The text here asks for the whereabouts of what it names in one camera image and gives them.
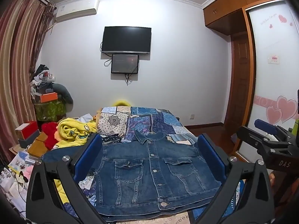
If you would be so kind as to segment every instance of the television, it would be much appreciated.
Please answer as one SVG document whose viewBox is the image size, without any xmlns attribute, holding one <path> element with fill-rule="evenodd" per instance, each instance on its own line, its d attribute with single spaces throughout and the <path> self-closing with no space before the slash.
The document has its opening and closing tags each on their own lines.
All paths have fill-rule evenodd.
<svg viewBox="0 0 299 224">
<path fill-rule="evenodd" d="M 103 53 L 150 53 L 152 28 L 144 27 L 105 27 Z"/>
<path fill-rule="evenodd" d="M 111 73 L 137 74 L 139 55 L 113 54 L 111 61 Z"/>
</svg>

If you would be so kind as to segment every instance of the striped curtain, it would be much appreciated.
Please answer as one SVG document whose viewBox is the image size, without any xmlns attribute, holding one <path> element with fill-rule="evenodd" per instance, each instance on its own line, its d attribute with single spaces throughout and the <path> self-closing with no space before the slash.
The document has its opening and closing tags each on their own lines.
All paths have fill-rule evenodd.
<svg viewBox="0 0 299 224">
<path fill-rule="evenodd" d="M 30 74 L 45 8 L 38 0 L 14 0 L 0 18 L 0 157 L 8 162 L 18 144 L 15 128 L 35 120 Z"/>
</svg>

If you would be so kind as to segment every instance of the wall-mounted air conditioner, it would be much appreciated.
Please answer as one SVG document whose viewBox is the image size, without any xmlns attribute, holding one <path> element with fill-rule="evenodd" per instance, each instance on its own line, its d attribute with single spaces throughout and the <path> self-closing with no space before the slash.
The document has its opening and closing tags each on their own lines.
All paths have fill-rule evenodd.
<svg viewBox="0 0 299 224">
<path fill-rule="evenodd" d="M 99 0 L 80 0 L 77 2 L 67 3 L 58 8 L 56 21 L 65 20 L 97 14 Z"/>
</svg>

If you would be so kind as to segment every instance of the yellow round object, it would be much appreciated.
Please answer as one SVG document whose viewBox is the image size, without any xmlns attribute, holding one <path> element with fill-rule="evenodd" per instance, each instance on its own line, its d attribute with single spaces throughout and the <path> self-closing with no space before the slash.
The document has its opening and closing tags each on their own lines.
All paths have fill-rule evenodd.
<svg viewBox="0 0 299 224">
<path fill-rule="evenodd" d="M 131 106 L 126 100 L 118 100 L 112 106 Z"/>
</svg>

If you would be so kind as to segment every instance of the yellow blanket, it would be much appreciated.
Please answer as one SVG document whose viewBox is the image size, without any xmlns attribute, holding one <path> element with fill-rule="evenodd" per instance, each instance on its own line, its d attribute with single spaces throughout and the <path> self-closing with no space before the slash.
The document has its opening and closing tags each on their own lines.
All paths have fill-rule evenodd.
<svg viewBox="0 0 299 224">
<path fill-rule="evenodd" d="M 58 148 L 84 145 L 89 133 L 97 132 L 95 122 L 82 123 L 72 118 L 60 121 L 58 131 L 63 138 L 56 144 Z"/>
</svg>

